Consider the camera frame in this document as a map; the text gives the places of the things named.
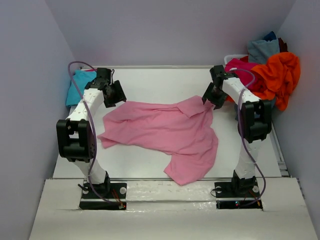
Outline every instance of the gray wall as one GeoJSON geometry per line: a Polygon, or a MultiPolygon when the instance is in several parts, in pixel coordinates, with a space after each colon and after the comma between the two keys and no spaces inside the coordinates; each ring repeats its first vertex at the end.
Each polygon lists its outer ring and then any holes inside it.
{"type": "Polygon", "coordinates": [[[74,58],[44,0],[1,0],[0,33],[0,238],[26,240],[57,159],[74,58]]]}
{"type": "Polygon", "coordinates": [[[277,31],[295,0],[46,0],[93,65],[214,65],[277,31]]]}
{"type": "Polygon", "coordinates": [[[297,0],[278,36],[300,57],[301,77],[274,125],[289,172],[300,178],[305,201],[320,237],[320,1],[297,0]]]}

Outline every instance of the light blue cloth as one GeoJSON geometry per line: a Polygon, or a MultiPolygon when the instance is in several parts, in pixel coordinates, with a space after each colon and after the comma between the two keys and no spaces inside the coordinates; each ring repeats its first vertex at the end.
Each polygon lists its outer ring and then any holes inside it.
{"type": "Polygon", "coordinates": [[[278,39],[272,41],[249,41],[247,48],[249,63],[266,64],[269,57],[280,53],[278,39]]]}
{"type": "MultiPolygon", "coordinates": [[[[79,87],[81,93],[84,94],[87,83],[95,79],[96,76],[97,76],[97,73],[95,71],[75,70],[73,79],[77,84],[77,86],[79,87]]],[[[73,84],[73,82],[71,82],[71,86],[68,91],[68,96],[66,97],[65,105],[67,107],[71,107],[73,105],[77,105],[80,102],[80,100],[81,98],[79,96],[79,93],[77,92],[77,89],[73,84]]]]}

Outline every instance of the cable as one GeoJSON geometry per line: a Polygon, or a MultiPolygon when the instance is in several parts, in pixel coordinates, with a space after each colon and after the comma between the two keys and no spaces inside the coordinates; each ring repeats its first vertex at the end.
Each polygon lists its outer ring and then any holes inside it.
{"type": "Polygon", "coordinates": [[[265,190],[266,190],[266,185],[267,185],[267,181],[266,181],[266,178],[264,176],[264,174],[262,173],[262,171],[260,170],[260,167],[258,166],[256,160],[254,159],[254,157],[251,155],[251,153],[249,152],[247,146],[246,146],[246,143],[245,143],[245,138],[244,138],[244,133],[243,133],[243,123],[242,123],[242,118],[240,117],[241,115],[241,109],[240,109],[240,105],[242,104],[241,103],[241,100],[242,100],[242,95],[244,94],[244,91],[247,89],[247,87],[249,87],[251,84],[253,84],[256,80],[256,77],[255,75],[248,71],[248,70],[245,70],[245,69],[241,69],[241,68],[231,68],[229,73],[230,72],[235,72],[235,71],[243,71],[243,72],[247,72],[249,73],[251,76],[252,76],[252,81],[249,82],[247,85],[244,86],[244,88],[242,89],[242,91],[240,92],[240,96],[239,96],[239,100],[238,100],[238,107],[237,107],[237,113],[238,113],[238,123],[239,123],[239,131],[240,131],[240,136],[241,136],[241,141],[242,141],[242,144],[243,144],[243,147],[246,151],[246,153],[248,154],[249,158],[251,159],[251,161],[255,164],[256,166],[256,169],[258,170],[258,172],[261,174],[261,177],[263,179],[263,188],[262,188],[262,191],[260,193],[260,195],[253,201],[243,205],[242,207],[247,207],[247,206],[250,206],[254,203],[256,203],[257,201],[259,201],[259,199],[261,198],[261,196],[264,194],[265,190]]]}
{"type": "Polygon", "coordinates": [[[70,67],[72,64],[84,64],[84,65],[87,65],[88,67],[90,67],[91,69],[93,69],[95,72],[97,72],[97,70],[95,70],[95,68],[93,66],[91,66],[90,64],[84,62],[84,61],[72,61],[68,64],[68,74],[69,74],[69,77],[73,83],[73,85],[75,86],[75,89],[76,91],[78,92],[81,100],[83,101],[83,104],[85,106],[85,109],[88,113],[88,117],[89,117],[89,121],[90,121],[90,125],[91,125],[91,128],[92,128],[92,132],[93,132],[93,139],[94,139],[94,155],[93,155],[93,159],[92,159],[92,162],[91,162],[91,165],[90,165],[90,168],[89,168],[89,171],[88,171],[88,175],[87,175],[87,178],[88,178],[88,181],[89,181],[89,184],[90,184],[90,187],[92,189],[92,191],[94,192],[94,194],[99,197],[100,199],[102,199],[103,201],[105,201],[106,203],[108,204],[115,204],[114,202],[112,201],[109,201],[107,200],[106,198],[104,198],[103,196],[101,196],[99,193],[97,193],[97,191],[95,190],[94,188],[94,185],[92,184],[92,181],[91,181],[91,171],[92,171],[92,168],[94,167],[94,164],[95,164],[95,161],[96,161],[96,158],[97,158],[97,135],[96,135],[96,129],[95,129],[95,124],[94,124],[94,120],[93,120],[93,117],[91,115],[91,112],[90,112],[90,109],[87,105],[87,103],[84,101],[84,96],[83,94],[81,93],[78,85],[76,84],[76,81],[74,80],[74,77],[73,75],[71,74],[71,70],[70,70],[70,67]]]}
{"type": "Polygon", "coordinates": [[[111,83],[110,83],[110,85],[114,84],[114,73],[115,73],[115,70],[112,69],[111,70],[111,83]]]}

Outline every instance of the white platform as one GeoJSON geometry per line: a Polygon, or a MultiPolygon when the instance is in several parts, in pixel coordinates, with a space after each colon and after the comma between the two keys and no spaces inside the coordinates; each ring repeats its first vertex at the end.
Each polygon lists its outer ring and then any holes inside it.
{"type": "Polygon", "coordinates": [[[214,181],[129,181],[126,211],[81,210],[81,183],[46,181],[30,240],[317,239],[295,178],[267,179],[263,211],[217,210],[214,181]]]}
{"type": "MultiPolygon", "coordinates": [[[[195,95],[202,96],[211,82],[209,68],[120,68],[115,69],[114,79],[120,80],[128,101],[160,104],[174,104],[195,95]]],[[[105,108],[104,105],[98,109],[94,116],[97,134],[104,132],[102,118],[113,109],[105,108]]],[[[235,116],[234,105],[230,102],[213,112],[212,128],[219,139],[219,145],[215,164],[205,178],[232,177],[241,146],[235,116]]],[[[138,146],[116,145],[103,149],[98,143],[97,159],[112,179],[167,179],[163,170],[171,156],[138,146]]],[[[266,177],[281,177],[278,160],[278,150],[271,133],[263,141],[257,162],[266,177]]],[[[74,164],[58,157],[53,178],[83,177],[74,164]]]]}

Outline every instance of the orange cloth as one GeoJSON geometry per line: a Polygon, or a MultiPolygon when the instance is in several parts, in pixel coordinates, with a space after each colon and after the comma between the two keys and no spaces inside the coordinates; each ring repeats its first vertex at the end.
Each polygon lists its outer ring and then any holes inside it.
{"type": "Polygon", "coordinates": [[[266,64],[254,66],[251,72],[257,78],[252,93],[261,99],[276,97],[276,107],[284,111],[300,78],[299,58],[291,52],[281,52],[269,57],[266,64]]]}

